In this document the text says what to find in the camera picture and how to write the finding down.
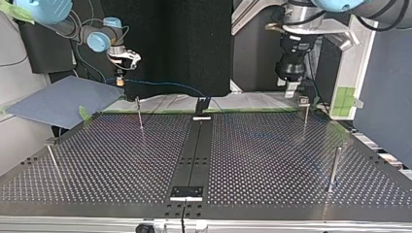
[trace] metal plate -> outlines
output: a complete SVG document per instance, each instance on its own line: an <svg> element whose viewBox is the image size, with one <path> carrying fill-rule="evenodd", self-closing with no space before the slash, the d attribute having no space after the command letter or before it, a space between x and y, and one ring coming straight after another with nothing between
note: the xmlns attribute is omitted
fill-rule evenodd
<svg viewBox="0 0 412 233"><path fill-rule="evenodd" d="M53 148L58 167L48 155L17 167L1 180L0 215L165 217L190 116L143 121L99 116Z"/></svg>
<svg viewBox="0 0 412 233"><path fill-rule="evenodd" d="M215 115L212 127L207 200L192 203L197 218L412 221L411 182L338 125L267 113Z"/></svg>

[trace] black curtain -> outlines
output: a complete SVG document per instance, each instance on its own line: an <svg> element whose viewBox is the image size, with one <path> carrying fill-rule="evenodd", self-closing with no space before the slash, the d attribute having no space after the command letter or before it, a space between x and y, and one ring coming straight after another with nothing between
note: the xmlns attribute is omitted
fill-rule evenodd
<svg viewBox="0 0 412 233"><path fill-rule="evenodd" d="M103 0L106 17L119 17L130 31L129 49L142 55L129 80L180 83L206 96L225 96L231 78L231 0ZM173 85L128 82L131 100L164 93L200 94Z"/></svg>

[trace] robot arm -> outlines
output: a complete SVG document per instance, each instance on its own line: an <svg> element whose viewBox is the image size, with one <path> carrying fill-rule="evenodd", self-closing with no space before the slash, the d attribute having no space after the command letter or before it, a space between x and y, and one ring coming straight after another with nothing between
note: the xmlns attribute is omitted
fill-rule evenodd
<svg viewBox="0 0 412 233"><path fill-rule="evenodd" d="M125 72L137 68L141 56L127 50L121 20L116 17L103 19L103 27L97 28L81 22L71 15L72 0L15 0L14 4L30 12L33 19L55 31L64 38L88 44L95 52L107 52L109 60L116 66L117 84L124 85Z"/></svg>
<svg viewBox="0 0 412 233"><path fill-rule="evenodd" d="M276 64L275 72L279 84L287 84L287 97L292 98L295 87L304 78L306 67L304 57L313 49L319 36L339 40L350 37L351 31L343 24L324 19L326 11L348 12L356 15L369 29L385 31L400 26L412 25L410 0L289 0L278 7L278 21L274 23L282 32L283 56ZM389 27L374 28L361 17L368 17L389 24Z"/></svg>

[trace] black backdrop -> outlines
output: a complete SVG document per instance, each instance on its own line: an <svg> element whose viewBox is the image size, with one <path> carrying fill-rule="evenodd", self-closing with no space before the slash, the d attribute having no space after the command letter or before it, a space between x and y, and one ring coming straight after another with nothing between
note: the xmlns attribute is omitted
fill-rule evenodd
<svg viewBox="0 0 412 233"><path fill-rule="evenodd" d="M142 61L138 69L128 72L128 80L181 83L206 96L228 94L232 0L93 0L93 5L95 17L119 17L123 25L130 26L125 44L140 53ZM74 10L82 20L91 16L88 1L75 1ZM80 52L106 77L113 77L113 66L104 54L86 46L80 46ZM84 65L79 64L76 70L87 76ZM96 72L88 70L98 79ZM51 78L56 81L67 74L51 74ZM199 96L184 87L133 82L126 83L125 93L129 100L164 93Z"/></svg>

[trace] white panel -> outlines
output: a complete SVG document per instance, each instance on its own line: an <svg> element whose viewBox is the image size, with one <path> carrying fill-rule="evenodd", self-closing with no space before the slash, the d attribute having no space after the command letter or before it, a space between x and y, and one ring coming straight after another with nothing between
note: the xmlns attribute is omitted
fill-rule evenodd
<svg viewBox="0 0 412 233"><path fill-rule="evenodd" d="M45 124L2 115L4 107L44 88L47 75L32 74L23 42L12 22L0 13L0 176L15 167L21 160L33 155L52 136Z"/></svg>
<svg viewBox="0 0 412 233"><path fill-rule="evenodd" d="M377 26L377 22L366 20L369 24ZM332 97L330 110L333 110L334 102L338 87L354 87L355 98L359 99L361 88L363 86L364 77L366 74L369 58L372 53L373 42L376 32L365 28L359 21L352 16L349 27L357 35L360 40L360 45L354 46L342 53L342 58L337 75L335 89ZM355 117L357 108L352 108L349 116L333 116L333 119L352 120Z"/></svg>
<svg viewBox="0 0 412 233"><path fill-rule="evenodd" d="M40 150L52 136L43 123L11 117L0 123L0 176Z"/></svg>
<svg viewBox="0 0 412 233"><path fill-rule="evenodd" d="M0 16L0 32L0 66L21 61L26 56L23 42L4 15ZM45 76L32 74L28 59L19 65L0 67L0 106L45 86Z"/></svg>

